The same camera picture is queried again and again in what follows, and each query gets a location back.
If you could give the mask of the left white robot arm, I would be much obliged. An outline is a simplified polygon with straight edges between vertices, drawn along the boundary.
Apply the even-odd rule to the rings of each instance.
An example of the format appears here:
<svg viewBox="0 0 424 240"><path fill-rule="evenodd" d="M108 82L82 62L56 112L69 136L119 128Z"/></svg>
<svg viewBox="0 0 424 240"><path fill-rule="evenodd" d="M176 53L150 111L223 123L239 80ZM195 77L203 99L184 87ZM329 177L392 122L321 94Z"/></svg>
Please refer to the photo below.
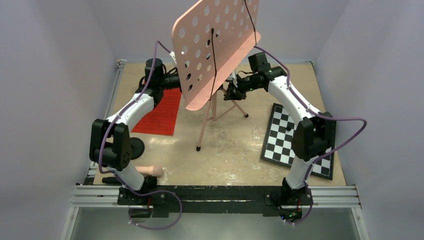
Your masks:
<svg viewBox="0 0 424 240"><path fill-rule="evenodd" d="M160 171L154 166L146 170L136 168L132 161L142 156L145 144L130 133L159 105L165 90L181 88L177 67L167 71L159 58L147 60L144 70L145 76L131 100L115 114L92 123L89 146L89 159L98 164L101 173L114 174L138 205L148 201L149 189L157 184Z"/></svg>

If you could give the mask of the black microphone stand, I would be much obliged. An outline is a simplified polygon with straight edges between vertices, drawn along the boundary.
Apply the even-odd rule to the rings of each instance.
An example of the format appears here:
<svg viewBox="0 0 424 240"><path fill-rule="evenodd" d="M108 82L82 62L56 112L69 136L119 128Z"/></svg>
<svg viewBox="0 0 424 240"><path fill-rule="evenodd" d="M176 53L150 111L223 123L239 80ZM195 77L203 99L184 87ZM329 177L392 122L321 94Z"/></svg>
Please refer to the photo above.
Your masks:
<svg viewBox="0 0 424 240"><path fill-rule="evenodd" d="M145 151L145 144L144 142L137 137L131 137L130 138L131 143L131 160L138 159L142 156L142 154Z"/></svg>

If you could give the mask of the pink tripod music stand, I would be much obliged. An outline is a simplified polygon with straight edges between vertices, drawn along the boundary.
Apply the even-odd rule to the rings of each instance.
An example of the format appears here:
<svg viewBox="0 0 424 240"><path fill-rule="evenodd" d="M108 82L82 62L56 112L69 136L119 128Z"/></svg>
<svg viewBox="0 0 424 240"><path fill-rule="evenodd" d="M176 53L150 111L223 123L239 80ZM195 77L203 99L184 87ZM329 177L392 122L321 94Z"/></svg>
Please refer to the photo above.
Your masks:
<svg viewBox="0 0 424 240"><path fill-rule="evenodd" d="M216 116L216 92L261 39L259 1L199 0L174 23L171 39L185 108L207 106Z"/></svg>

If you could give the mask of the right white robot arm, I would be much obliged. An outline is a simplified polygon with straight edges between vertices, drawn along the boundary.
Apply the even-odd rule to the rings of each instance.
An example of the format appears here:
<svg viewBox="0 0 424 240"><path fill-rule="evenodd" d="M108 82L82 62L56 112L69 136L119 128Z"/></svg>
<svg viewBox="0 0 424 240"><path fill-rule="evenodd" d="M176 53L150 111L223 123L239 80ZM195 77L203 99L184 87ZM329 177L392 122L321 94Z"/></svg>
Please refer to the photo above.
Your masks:
<svg viewBox="0 0 424 240"><path fill-rule="evenodd" d="M251 75L239 75L228 84L224 100L240 101L247 93L264 89L275 97L294 121L291 148L294 159L290 171L283 178L278 198L288 204L294 203L306 193L306 181L311 174L313 161L326 154L334 143L335 121L329 112L320 112L307 102L295 97L295 87L287 82L288 70L268 62L264 52L248 57Z"/></svg>

